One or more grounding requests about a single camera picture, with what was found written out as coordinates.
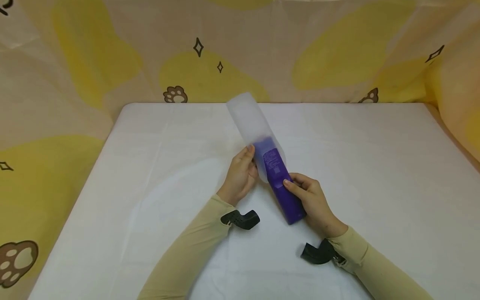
person's left hand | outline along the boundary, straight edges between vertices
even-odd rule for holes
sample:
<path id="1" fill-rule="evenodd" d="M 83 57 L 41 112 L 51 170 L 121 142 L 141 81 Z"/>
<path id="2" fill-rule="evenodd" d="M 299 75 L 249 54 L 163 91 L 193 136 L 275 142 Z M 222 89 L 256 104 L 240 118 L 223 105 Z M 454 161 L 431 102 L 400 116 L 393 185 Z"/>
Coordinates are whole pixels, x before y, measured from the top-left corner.
<path id="1" fill-rule="evenodd" d="M 257 166 L 253 161 L 255 147 L 245 147 L 233 157 L 228 168 L 227 178 L 222 187 L 216 193 L 220 199 L 237 206 L 238 202 L 245 197 L 255 185 L 258 178 Z"/>

long sleeve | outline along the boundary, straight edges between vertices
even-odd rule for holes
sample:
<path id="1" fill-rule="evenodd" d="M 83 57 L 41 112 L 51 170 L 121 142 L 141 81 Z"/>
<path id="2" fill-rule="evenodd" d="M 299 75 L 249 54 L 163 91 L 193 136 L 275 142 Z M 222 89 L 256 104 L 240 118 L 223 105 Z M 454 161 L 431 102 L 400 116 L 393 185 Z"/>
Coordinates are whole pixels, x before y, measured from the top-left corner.
<path id="1" fill-rule="evenodd" d="M 158 261 L 138 299 L 185 299 L 196 277 L 228 234 L 220 218 L 235 208 L 214 195 Z"/>
<path id="2" fill-rule="evenodd" d="M 339 264 L 356 275 L 376 300 L 432 299 L 405 272 L 372 247 L 353 228 L 345 234 L 328 239 L 346 261 Z"/>

white table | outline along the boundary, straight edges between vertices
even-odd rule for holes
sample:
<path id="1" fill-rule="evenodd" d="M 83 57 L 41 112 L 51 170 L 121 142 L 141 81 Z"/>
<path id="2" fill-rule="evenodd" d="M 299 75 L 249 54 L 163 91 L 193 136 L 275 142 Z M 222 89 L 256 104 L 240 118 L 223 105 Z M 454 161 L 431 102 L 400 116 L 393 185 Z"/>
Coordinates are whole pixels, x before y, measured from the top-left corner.
<path id="1" fill-rule="evenodd" d="M 334 213 L 435 299 L 480 295 L 480 175 L 422 104 L 261 104 L 290 171 L 316 178 Z M 244 145 L 225 104 L 129 104 L 110 134 L 32 300 L 135 299 L 162 253 L 221 185 Z M 369 299 L 318 238 L 288 226 L 268 189 L 191 299 Z"/>

yellow patterned curtain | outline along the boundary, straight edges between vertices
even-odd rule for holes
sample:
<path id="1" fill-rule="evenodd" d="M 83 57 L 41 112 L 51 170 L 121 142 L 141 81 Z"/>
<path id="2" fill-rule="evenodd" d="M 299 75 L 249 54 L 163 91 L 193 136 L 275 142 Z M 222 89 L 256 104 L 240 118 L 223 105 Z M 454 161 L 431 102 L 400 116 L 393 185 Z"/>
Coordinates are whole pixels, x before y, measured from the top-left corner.
<path id="1" fill-rule="evenodd" d="M 0 0 L 0 298 L 131 102 L 425 102 L 480 159 L 480 1 Z"/>

wrist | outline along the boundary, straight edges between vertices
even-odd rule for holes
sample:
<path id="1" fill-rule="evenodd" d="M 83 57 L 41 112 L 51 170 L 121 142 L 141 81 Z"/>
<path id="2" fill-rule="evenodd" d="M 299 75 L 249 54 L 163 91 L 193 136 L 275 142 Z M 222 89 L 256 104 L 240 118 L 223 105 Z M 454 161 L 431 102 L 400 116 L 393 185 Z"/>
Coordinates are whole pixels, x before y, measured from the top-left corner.
<path id="1" fill-rule="evenodd" d="M 348 226 L 336 216 L 322 224 L 322 232 L 326 238 L 337 238 L 348 230 Z"/>
<path id="2" fill-rule="evenodd" d="M 238 201 L 232 195 L 232 192 L 230 192 L 229 188 L 225 185 L 222 185 L 216 194 L 223 202 L 228 203 L 231 206 L 237 206 Z"/>

